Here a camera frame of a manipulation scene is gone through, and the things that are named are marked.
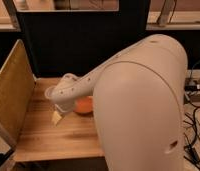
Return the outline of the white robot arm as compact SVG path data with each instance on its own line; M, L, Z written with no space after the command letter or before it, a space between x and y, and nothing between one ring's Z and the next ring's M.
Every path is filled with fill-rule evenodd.
M154 34L88 74L68 73L45 90L65 115L91 96L109 171L183 171L187 54L174 38Z

